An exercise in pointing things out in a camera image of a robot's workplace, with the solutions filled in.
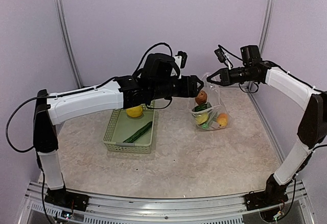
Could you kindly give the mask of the yellow lemon toy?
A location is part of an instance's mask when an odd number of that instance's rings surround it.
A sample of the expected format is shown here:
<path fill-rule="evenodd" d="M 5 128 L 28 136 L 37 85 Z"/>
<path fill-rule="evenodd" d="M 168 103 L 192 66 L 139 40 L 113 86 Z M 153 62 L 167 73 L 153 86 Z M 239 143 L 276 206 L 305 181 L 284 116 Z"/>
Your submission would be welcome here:
<path fill-rule="evenodd" d="M 209 115 L 207 113 L 202 113 L 199 116 L 195 117 L 195 121 L 197 125 L 202 125 L 203 123 L 206 123 L 209 119 Z"/>
<path fill-rule="evenodd" d="M 128 108 L 126 110 L 126 114 L 131 118 L 139 118 L 143 115 L 143 107 L 137 106 L 137 107 Z"/>

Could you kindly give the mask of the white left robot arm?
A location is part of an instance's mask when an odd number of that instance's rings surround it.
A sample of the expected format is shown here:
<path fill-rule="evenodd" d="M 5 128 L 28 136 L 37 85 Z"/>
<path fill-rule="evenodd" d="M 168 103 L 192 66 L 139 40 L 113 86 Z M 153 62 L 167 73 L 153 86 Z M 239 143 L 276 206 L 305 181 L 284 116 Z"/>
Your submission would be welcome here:
<path fill-rule="evenodd" d="M 38 92 L 34 112 L 33 145 L 40 158 L 51 197 L 66 206 L 72 196 L 66 191 L 57 150 L 55 126 L 75 117 L 104 110 L 149 105 L 156 99 L 195 98 L 204 83 L 197 76 L 183 76 L 184 56 L 149 54 L 142 68 L 130 76 L 113 77 L 100 85 L 69 92 Z"/>

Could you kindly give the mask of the yellow lemon toy back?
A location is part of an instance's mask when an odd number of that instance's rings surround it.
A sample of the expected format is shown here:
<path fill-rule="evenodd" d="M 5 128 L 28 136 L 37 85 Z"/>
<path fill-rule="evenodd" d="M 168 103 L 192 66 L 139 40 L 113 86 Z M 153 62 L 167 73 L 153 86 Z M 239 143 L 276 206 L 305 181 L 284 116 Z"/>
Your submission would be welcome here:
<path fill-rule="evenodd" d="M 143 107 L 137 106 L 137 107 L 128 108 L 126 110 L 126 114 L 131 118 L 139 118 L 143 115 Z"/>

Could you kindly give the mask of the yellow lemon toy front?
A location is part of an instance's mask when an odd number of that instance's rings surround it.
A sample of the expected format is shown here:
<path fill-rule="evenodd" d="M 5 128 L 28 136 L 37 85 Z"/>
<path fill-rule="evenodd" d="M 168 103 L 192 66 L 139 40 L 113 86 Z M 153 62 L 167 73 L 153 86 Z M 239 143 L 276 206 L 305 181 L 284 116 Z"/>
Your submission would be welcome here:
<path fill-rule="evenodd" d="M 199 116 L 195 117 L 195 121 L 197 125 L 202 125 L 203 123 L 206 123 L 209 119 L 209 115 L 207 113 L 202 113 Z"/>

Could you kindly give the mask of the green bok choy toy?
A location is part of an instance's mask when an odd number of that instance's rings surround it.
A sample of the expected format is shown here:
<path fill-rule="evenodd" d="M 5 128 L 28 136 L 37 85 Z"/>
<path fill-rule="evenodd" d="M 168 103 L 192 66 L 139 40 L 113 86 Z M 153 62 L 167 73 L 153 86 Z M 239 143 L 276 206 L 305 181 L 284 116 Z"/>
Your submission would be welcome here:
<path fill-rule="evenodd" d="M 217 109 L 214 109 L 209 102 L 197 105 L 192 111 L 196 125 L 204 130 L 210 130 L 213 121 L 218 116 Z"/>

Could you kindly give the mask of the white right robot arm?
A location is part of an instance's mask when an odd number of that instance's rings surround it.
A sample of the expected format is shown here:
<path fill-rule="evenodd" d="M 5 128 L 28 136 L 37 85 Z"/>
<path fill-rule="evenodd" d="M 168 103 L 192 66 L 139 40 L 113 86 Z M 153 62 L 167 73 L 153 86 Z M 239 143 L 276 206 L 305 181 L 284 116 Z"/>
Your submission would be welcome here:
<path fill-rule="evenodd" d="M 208 76 L 207 81 L 219 86 L 253 82 L 266 85 L 284 95 L 298 107 L 298 127 L 295 142 L 280 167 L 268 178 L 261 200 L 273 205 L 284 194 L 288 184 L 303 170 L 313 151 L 326 137 L 326 92 L 302 81 L 273 61 L 263 60 L 256 45 L 240 49 L 241 66 L 234 67 L 229 51 L 218 45 L 214 51 L 225 65 Z"/>

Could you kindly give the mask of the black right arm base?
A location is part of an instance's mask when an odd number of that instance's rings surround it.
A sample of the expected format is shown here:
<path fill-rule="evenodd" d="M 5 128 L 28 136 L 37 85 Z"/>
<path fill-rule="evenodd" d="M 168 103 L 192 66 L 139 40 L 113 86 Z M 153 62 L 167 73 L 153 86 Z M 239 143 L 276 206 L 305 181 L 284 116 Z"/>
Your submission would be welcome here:
<path fill-rule="evenodd" d="M 244 195 L 247 211 L 266 208 L 288 201 L 286 190 L 289 183 L 279 185 L 274 176 L 271 175 L 266 181 L 265 190 L 259 192 L 249 192 Z"/>

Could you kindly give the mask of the brown round cake toy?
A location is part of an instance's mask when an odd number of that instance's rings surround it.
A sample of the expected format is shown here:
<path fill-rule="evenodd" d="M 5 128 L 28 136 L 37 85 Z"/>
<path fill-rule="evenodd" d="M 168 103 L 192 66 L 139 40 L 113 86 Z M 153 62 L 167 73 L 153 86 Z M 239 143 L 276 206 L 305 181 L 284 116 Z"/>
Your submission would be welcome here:
<path fill-rule="evenodd" d="M 195 97 L 195 102 L 198 105 L 205 104 L 207 102 L 207 93 L 204 90 L 201 90 Z"/>

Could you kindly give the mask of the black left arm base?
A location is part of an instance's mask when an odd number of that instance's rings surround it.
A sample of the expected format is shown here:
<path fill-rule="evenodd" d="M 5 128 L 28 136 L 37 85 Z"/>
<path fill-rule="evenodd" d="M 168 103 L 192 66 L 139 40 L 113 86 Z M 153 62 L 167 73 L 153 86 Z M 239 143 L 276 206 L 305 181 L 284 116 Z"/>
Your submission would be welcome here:
<path fill-rule="evenodd" d="M 86 211 L 89 196 L 86 194 L 67 191 L 64 186 L 61 189 L 48 189 L 45 195 L 45 202 L 55 206 L 71 209 L 72 211 Z"/>

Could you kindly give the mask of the dark green cucumber toy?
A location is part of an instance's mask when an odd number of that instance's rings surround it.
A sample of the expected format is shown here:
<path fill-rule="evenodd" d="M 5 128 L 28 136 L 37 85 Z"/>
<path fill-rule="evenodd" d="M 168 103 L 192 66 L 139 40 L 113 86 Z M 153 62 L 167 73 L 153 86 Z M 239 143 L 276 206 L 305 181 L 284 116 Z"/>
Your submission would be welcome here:
<path fill-rule="evenodd" d="M 151 128 L 152 128 L 153 122 L 148 122 L 145 126 L 137 130 L 133 135 L 131 135 L 129 138 L 123 141 L 123 143 L 134 143 L 138 139 L 140 139 L 142 136 L 144 136 Z"/>

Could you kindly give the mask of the clear zip top bag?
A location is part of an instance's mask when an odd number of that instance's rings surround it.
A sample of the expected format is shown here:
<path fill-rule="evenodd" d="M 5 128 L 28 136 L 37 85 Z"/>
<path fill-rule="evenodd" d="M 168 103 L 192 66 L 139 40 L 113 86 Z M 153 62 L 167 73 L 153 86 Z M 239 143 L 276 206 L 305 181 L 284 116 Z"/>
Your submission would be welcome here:
<path fill-rule="evenodd" d="M 196 127 L 205 131 L 226 129 L 231 126 L 231 116 L 221 100 L 219 86 L 209 83 L 209 73 L 201 77 L 204 87 L 196 98 L 188 101 L 188 109 Z"/>

